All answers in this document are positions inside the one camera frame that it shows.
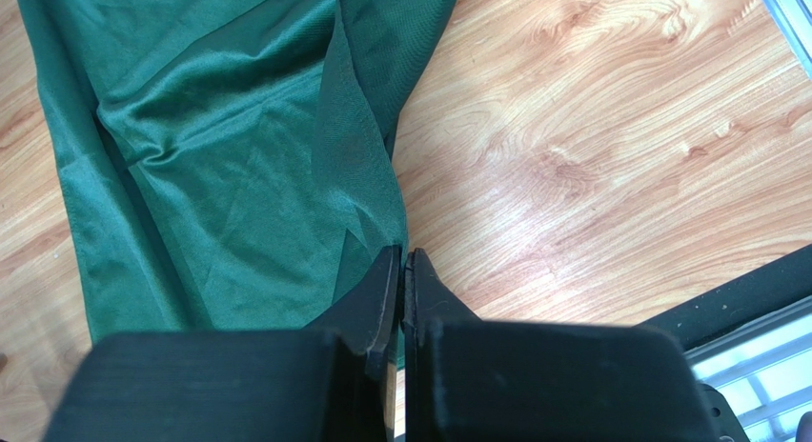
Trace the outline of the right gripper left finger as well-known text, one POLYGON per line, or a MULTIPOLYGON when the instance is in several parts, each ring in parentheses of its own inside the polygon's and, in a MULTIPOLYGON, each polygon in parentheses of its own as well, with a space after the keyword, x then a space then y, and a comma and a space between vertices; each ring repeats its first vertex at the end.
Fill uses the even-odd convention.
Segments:
POLYGON ((300 330, 130 332, 98 343, 49 441, 390 441, 401 250, 300 330))

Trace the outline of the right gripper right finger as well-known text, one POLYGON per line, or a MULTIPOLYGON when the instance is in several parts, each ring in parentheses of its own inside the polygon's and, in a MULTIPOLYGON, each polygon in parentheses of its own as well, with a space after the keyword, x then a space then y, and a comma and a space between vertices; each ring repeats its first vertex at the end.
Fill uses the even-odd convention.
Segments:
POLYGON ((715 441, 681 349, 649 328, 485 321, 405 268, 409 441, 715 441))

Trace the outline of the dark green cloth napkin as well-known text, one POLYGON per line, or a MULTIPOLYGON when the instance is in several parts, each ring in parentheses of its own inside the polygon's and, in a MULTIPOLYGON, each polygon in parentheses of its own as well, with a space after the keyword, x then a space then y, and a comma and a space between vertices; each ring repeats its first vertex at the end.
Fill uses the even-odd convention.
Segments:
POLYGON ((408 242, 398 118, 457 0, 17 0, 91 339, 300 328, 408 242))

